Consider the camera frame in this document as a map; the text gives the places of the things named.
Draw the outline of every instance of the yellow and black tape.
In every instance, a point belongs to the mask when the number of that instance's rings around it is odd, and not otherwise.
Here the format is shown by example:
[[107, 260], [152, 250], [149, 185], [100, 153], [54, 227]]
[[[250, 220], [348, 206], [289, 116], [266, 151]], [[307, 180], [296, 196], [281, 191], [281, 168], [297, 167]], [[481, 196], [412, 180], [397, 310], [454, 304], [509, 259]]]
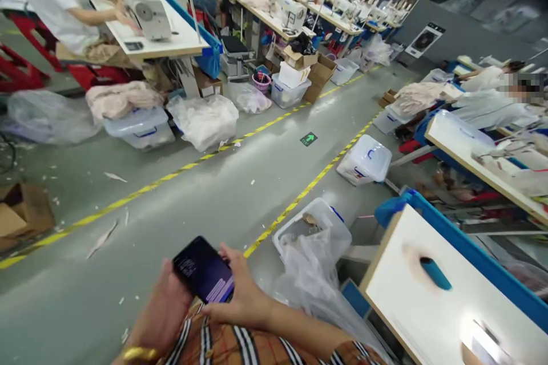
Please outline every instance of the yellow and black tape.
[[[320, 98], [323, 98], [323, 97], [326, 97], [332, 93], [334, 93], [335, 91], [337, 90], [340, 90], [343, 86], [346, 86], [347, 84], [350, 84], [350, 83], [353, 83], [355, 82], [356, 80], [359, 80], [363, 77], [364, 75], [359, 75], [358, 77], [350, 80], [349, 82], [343, 84], [342, 86], [337, 86], [329, 91], [326, 91], [325, 93], [323, 93], [322, 95], [320, 95]], [[175, 177], [178, 177], [179, 175], [181, 175], [183, 172], [185, 171], [188, 171], [188, 170], [191, 170], [192, 168], [196, 167], [198, 164], [201, 164], [203, 163], [204, 161], [207, 161], [213, 157], [215, 157], [217, 154], [219, 154], [220, 152], [223, 152], [223, 151], [226, 151], [228, 150], [229, 148], [233, 147], [235, 144], [237, 143], [241, 143], [242, 141], [244, 141], [245, 139], [249, 138], [249, 137], [252, 137], [254, 135], [256, 135], [257, 133], [267, 129], [268, 127], [282, 121], [283, 119], [285, 119], [286, 117], [289, 117], [290, 115], [296, 113], [297, 111], [303, 109], [304, 107], [306, 106], [309, 106], [311, 105], [310, 103], [306, 102], [304, 104], [301, 104], [300, 106], [298, 107], [295, 107], [294, 109], [292, 109], [291, 111], [288, 111], [286, 112], [285, 114], [279, 116], [277, 119], [275, 120], [272, 120], [270, 121], [269, 123], [267, 124], [264, 124], [262, 125], [261, 127], [255, 129], [254, 131], [252, 132], [249, 132], [247, 134], [245, 134], [243, 137], [239, 138], [239, 139], [236, 139], [224, 146], [222, 146], [219, 150], [211, 153], [211, 154], [206, 154], [204, 155], [203, 157], [201, 157], [198, 161], [194, 162], [194, 163], [190, 163], [190, 164], [187, 164], [181, 168], [179, 168], [178, 170], [172, 172], [171, 174], [168, 174], [162, 178], [160, 178], [159, 180], [156, 180], [154, 181], [152, 184], [149, 184], [147, 186], [144, 186], [143, 188], [141, 188], [140, 190], [128, 195], [127, 197], [121, 199], [121, 200], [118, 200], [116, 202], [113, 202], [112, 204], [110, 204], [109, 206], [103, 208], [102, 210], [99, 210], [97, 211], [96, 213], [90, 215], [90, 216], [87, 216], [83, 219], [81, 219], [80, 221], [78, 222], [75, 222], [74, 224], [68, 226], [67, 228], [65, 228], [62, 232], [57, 232], [55, 234], [52, 234], [26, 248], [24, 248], [23, 250], [19, 251], [19, 252], [16, 252], [16, 253], [13, 253], [11, 256], [5, 258], [4, 260], [0, 261], [0, 270], [3, 270], [3, 269], [6, 269], [14, 264], [16, 264], [17, 262], [19, 261], [22, 261], [23, 259], [25, 259], [26, 257], [28, 257], [30, 254], [32, 254], [33, 252], [39, 250], [40, 248], [43, 248], [45, 246], [48, 246], [48, 245], [51, 245], [51, 244], [54, 244], [55, 242], [61, 240], [62, 238], [65, 238], [67, 235], [69, 235], [70, 233], [76, 231], [77, 229], [85, 226], [85, 225], [88, 225], [96, 220], [98, 220], [99, 218], [105, 216], [106, 214], [108, 214], [109, 212], [112, 212], [114, 210], [117, 210], [123, 206], [125, 206], [127, 203], [133, 201], [134, 199], [140, 197], [141, 195], [143, 194], [146, 194], [147, 192], [149, 191], [152, 191], [156, 188], [158, 188], [159, 186], [161, 186], [162, 184], [164, 184], [165, 182], [167, 181], [170, 181], [172, 179], [174, 179]]]
[[362, 130], [358, 133], [354, 139], [346, 145], [346, 147], [331, 161], [317, 176], [316, 178], [308, 184], [308, 186], [304, 189], [303, 192], [301, 192], [297, 198], [293, 200], [293, 202], [280, 214], [280, 216], [268, 227], [268, 229], [262, 233], [255, 242], [244, 252], [244, 256], [248, 258], [258, 247], [259, 245], [266, 240], [275, 230], [278, 225], [284, 221], [284, 219], [287, 217], [287, 215], [297, 206], [298, 203], [301, 202], [301, 200], [308, 195], [310, 191], [320, 182], [320, 180], [325, 177], [325, 175], [329, 172], [331, 168], [346, 154], [348, 150], [352, 148], [352, 146], [356, 143], [360, 137], [366, 133], [367, 129], [371, 127], [371, 124], [373, 124], [373, 121], [375, 118], [377, 118], [378, 114], [367, 123], [367, 125], [362, 128]]

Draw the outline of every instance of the phone screen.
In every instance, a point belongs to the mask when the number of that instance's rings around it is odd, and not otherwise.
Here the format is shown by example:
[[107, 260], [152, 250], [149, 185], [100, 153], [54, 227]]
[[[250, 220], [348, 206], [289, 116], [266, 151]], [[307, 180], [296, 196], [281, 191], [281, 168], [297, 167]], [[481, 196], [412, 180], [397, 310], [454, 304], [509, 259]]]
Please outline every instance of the phone screen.
[[196, 237], [173, 259], [179, 278], [203, 302], [226, 302], [234, 290], [232, 270], [203, 238]]

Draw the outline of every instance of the green arrow sign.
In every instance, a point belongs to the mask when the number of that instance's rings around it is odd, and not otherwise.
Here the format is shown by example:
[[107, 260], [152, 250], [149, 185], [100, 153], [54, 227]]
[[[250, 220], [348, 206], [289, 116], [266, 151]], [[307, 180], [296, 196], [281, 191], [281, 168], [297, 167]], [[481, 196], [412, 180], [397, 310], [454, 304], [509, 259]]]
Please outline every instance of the green arrow sign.
[[306, 134], [303, 138], [301, 138], [301, 143], [305, 145], [305, 147], [308, 147], [311, 145], [314, 141], [316, 141], [318, 137], [312, 132]]

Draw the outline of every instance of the plaid shirt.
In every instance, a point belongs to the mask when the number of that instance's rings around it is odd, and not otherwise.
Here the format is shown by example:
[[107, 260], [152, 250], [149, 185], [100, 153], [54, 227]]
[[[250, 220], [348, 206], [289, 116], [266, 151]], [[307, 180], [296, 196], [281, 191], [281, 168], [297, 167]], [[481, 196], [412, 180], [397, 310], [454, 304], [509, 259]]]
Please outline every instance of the plaid shirt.
[[[165, 365], [328, 365], [321, 359], [267, 332], [209, 322], [200, 313], [203, 304], [191, 309]], [[329, 365], [385, 365], [380, 356], [360, 342], [338, 346]]]

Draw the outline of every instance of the concrete floor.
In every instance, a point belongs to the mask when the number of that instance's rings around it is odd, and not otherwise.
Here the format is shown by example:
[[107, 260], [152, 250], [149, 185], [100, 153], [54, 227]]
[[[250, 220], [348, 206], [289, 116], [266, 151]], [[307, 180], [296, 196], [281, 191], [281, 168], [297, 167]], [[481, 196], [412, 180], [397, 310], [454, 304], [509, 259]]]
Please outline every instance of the concrete floor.
[[[399, 65], [366, 74], [247, 138], [241, 148], [222, 152], [131, 201], [127, 227], [122, 207], [0, 271], [0, 362], [108, 363], [145, 304], [163, 258], [173, 257], [197, 235], [214, 245], [224, 241], [246, 249], [374, 118], [380, 110], [378, 97], [415, 77]], [[329, 83], [324, 92], [334, 87]], [[242, 114], [237, 136], [285, 112], [273, 105], [262, 115]], [[299, 140], [310, 131], [318, 140], [307, 148]], [[368, 133], [395, 148], [393, 137], [373, 126]], [[16, 173], [7, 178], [46, 188], [50, 199], [59, 199], [59, 206], [52, 205], [57, 222], [69, 225], [202, 155], [179, 139], [138, 152], [101, 133], [72, 147], [19, 150]], [[116, 173], [128, 183], [108, 180], [103, 172]], [[371, 214], [390, 195], [381, 185], [354, 188], [333, 168], [287, 219], [323, 197], [351, 226], [357, 215]], [[116, 218], [117, 230], [87, 260]], [[355, 243], [368, 236], [365, 230], [354, 233]], [[259, 246], [250, 263], [261, 287], [273, 292], [283, 266], [271, 241]]]

